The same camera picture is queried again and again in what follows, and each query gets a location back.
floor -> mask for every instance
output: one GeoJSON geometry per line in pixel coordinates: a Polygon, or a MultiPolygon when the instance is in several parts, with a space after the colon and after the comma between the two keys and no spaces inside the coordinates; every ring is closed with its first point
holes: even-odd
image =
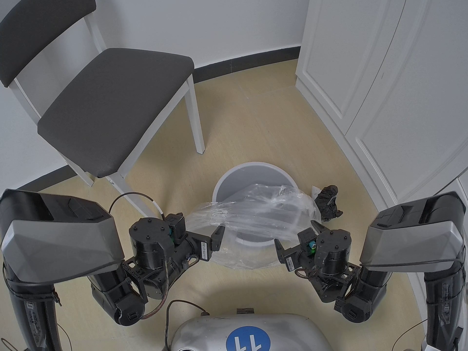
{"type": "MultiPolygon", "coordinates": [[[[257,67],[195,85],[206,151],[195,151],[184,103],[167,119],[127,177],[137,191],[153,196],[167,213],[188,214],[211,200],[218,179],[246,161],[266,161],[283,168],[310,194],[311,186],[335,184],[337,204],[344,214],[327,224],[351,232],[350,261],[359,262],[366,229],[374,207],[363,184],[319,117],[296,90],[297,61],[257,67]]],[[[105,180],[93,187],[78,177],[45,192],[80,196],[108,208],[118,195],[105,180]]],[[[128,228],[140,215],[124,200],[112,211],[126,257],[132,255],[128,228]]],[[[141,350],[163,348],[165,310],[132,327],[116,325],[96,304],[86,278],[56,285],[62,307],[59,323],[67,330],[74,351],[141,350]]],[[[396,338],[421,318],[406,274],[395,273],[388,292],[370,320],[354,324],[322,303],[312,286],[288,273],[285,266],[256,271],[230,270],[214,263],[199,263],[188,270],[169,292],[168,301],[185,299],[213,315],[234,314],[238,307],[256,313],[297,313],[309,317],[324,332],[335,351],[389,351],[396,338]]],[[[7,290],[0,285],[0,335],[24,345],[7,290]]],[[[157,301],[150,300],[151,309],[157,301]]],[[[171,310],[169,337],[199,311],[185,304],[171,310]]],[[[424,337],[419,326],[408,332],[396,350],[418,350],[424,337]]],[[[69,345],[61,333],[63,349],[69,345]]]]}

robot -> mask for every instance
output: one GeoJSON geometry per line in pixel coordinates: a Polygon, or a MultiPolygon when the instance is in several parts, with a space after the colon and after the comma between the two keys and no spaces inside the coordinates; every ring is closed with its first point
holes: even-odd
{"type": "MultiPolygon", "coordinates": [[[[465,285],[465,206],[455,192],[380,212],[367,230],[360,266],[348,262],[351,235],[316,221],[300,244],[278,259],[309,280],[323,302],[352,322],[370,318],[392,272],[424,272],[428,331],[423,351],[458,350],[457,326],[465,285]]],[[[112,216],[97,203],[72,196],[6,190],[0,198],[3,275],[30,351],[62,350],[54,283],[87,276],[95,300],[123,326],[155,313],[172,284],[193,264],[209,261],[224,227],[211,237],[185,230],[183,214],[143,218],[129,229],[134,256],[125,260],[112,216]],[[148,297],[161,299],[144,314],[148,297]]],[[[312,321],[293,314],[235,316],[202,313],[176,331],[172,351],[332,351],[312,321]]]]}

barcode sticker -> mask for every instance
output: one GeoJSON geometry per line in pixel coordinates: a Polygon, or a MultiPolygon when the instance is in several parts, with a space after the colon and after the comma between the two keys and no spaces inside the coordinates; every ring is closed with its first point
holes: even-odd
{"type": "Polygon", "coordinates": [[[208,245],[206,242],[202,242],[202,259],[208,260],[208,245]]]}
{"type": "Polygon", "coordinates": [[[288,271],[292,272],[294,270],[293,259],[288,257],[286,259],[286,264],[288,265],[288,271]]]}

gray chair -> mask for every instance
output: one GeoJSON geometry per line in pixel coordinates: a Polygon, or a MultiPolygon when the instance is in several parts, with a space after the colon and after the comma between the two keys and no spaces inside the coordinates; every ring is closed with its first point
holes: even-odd
{"type": "MultiPolygon", "coordinates": [[[[197,152],[205,150],[190,57],[127,48],[106,49],[95,0],[21,0],[0,22],[0,80],[38,126],[38,133],[88,184],[106,177],[120,193],[151,138],[185,97],[197,152]],[[84,18],[99,54],[65,87],[43,116],[18,82],[23,68],[84,18]]],[[[145,217],[155,214],[136,195],[145,217]]]]}

gray seat cushion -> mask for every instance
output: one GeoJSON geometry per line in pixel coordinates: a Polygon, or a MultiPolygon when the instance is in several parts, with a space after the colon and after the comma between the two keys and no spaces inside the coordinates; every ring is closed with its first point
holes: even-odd
{"type": "Polygon", "coordinates": [[[38,133],[96,177],[115,173],[193,72],[190,57],[109,48],[62,91],[38,133]]]}

